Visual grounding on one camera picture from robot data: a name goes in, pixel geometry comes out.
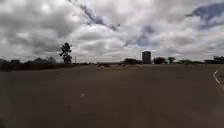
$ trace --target sky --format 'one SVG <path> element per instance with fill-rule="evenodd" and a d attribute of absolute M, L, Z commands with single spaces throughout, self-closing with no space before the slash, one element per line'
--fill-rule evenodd
<path fill-rule="evenodd" d="M 113 62 L 224 55 L 224 0 L 0 0 L 0 58 Z"/>

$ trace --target paved ground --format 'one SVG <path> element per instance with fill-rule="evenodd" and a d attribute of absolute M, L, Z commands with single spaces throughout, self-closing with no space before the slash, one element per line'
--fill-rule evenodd
<path fill-rule="evenodd" d="M 0 128 L 223 128 L 219 67 L 0 73 Z"/>

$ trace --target tree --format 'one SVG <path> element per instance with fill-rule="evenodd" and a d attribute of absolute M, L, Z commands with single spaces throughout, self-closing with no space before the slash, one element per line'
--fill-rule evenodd
<path fill-rule="evenodd" d="M 155 64 L 164 64 L 164 63 L 166 63 L 166 59 L 163 57 L 157 57 L 157 58 L 153 59 L 153 62 Z"/>
<path fill-rule="evenodd" d="M 72 56 L 69 55 L 69 53 L 72 52 L 71 45 L 69 45 L 69 43 L 66 42 L 61 46 L 61 50 L 62 50 L 62 52 L 59 55 L 62 56 L 62 59 L 64 60 L 64 63 L 65 64 L 71 64 L 72 63 Z"/>
<path fill-rule="evenodd" d="M 176 60 L 174 57 L 168 57 L 169 64 L 173 64 L 173 62 Z"/>

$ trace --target blue sky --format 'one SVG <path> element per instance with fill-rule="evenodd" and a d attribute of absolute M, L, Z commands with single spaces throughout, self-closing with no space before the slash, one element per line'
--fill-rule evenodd
<path fill-rule="evenodd" d="M 64 42 L 79 61 L 224 55 L 223 0 L 5 0 L 0 57 L 53 56 Z"/>

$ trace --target cloud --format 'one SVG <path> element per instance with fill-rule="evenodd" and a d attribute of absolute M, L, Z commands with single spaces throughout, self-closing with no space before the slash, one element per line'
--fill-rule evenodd
<path fill-rule="evenodd" d="M 140 59 L 144 50 L 153 51 L 154 56 L 193 59 L 222 55 L 223 3 L 223 0 L 1 1 L 0 56 L 58 57 L 60 46 L 66 41 L 73 45 L 73 58 L 95 56 L 101 61 L 106 57 L 111 61 L 125 57 Z"/>

